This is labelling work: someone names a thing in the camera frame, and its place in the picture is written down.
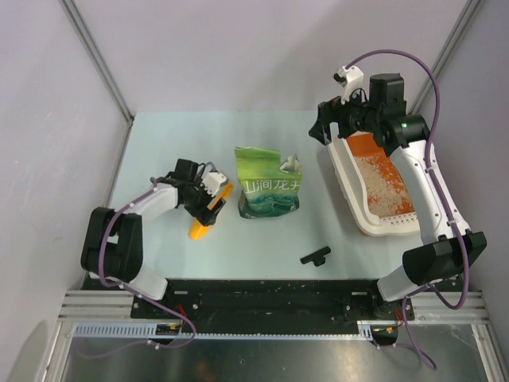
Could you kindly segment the orange plastic scoop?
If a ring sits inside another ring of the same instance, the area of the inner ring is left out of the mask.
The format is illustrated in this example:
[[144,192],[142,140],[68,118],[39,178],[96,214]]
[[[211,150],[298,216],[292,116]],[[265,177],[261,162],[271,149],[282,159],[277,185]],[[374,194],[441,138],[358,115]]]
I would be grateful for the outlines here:
[[233,189],[234,184],[229,182],[222,189],[212,204],[206,208],[205,216],[193,221],[192,226],[188,231],[188,237],[191,240],[200,240],[208,234],[212,226],[216,223],[216,219],[221,209],[225,206],[227,199],[230,197]]

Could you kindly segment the green litter bag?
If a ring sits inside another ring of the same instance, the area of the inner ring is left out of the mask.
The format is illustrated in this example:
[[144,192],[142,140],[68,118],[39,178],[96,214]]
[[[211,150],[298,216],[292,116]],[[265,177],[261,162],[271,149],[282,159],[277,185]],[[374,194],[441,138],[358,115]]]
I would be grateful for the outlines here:
[[282,161],[279,150],[237,147],[235,160],[242,218],[278,217],[299,209],[302,166],[296,154]]

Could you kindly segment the black bag clip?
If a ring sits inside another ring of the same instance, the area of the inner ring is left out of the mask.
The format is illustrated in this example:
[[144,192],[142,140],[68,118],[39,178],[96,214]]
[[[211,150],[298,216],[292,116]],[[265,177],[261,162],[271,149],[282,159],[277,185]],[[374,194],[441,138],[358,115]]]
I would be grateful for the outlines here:
[[331,253],[329,246],[323,247],[314,251],[313,253],[300,258],[300,263],[306,265],[312,263],[315,267],[320,267],[326,262],[326,256]]

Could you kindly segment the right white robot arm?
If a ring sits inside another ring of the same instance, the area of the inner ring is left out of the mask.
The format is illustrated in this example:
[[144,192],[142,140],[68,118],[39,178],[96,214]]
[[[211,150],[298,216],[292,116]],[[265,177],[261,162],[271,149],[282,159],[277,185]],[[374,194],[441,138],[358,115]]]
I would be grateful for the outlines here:
[[463,275],[468,284],[470,267],[487,247],[487,240],[483,232],[473,232],[458,211],[425,120],[407,114],[401,75],[373,75],[368,99],[362,97],[363,72],[358,67],[340,68],[334,79],[344,92],[318,105],[309,136],[327,147],[355,220],[361,221],[367,202],[364,186],[352,180],[360,172],[346,151],[346,140],[354,134],[370,135],[398,171],[420,228],[422,245],[405,251],[401,266],[379,279],[375,294],[367,299],[368,313],[385,319],[394,312],[395,301],[434,283]]

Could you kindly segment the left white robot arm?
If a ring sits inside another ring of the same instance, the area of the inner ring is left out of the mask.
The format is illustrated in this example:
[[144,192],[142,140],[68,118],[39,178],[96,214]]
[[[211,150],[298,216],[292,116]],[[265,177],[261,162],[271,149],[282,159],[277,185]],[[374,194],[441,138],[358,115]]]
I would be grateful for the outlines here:
[[92,210],[80,265],[108,286],[126,285],[149,298],[149,310],[167,318],[176,299],[166,293],[167,279],[144,260],[143,229],[162,214],[183,207],[194,218],[189,234],[197,238],[216,222],[233,184],[213,163],[182,158],[174,170],[150,182],[146,192],[120,209]]

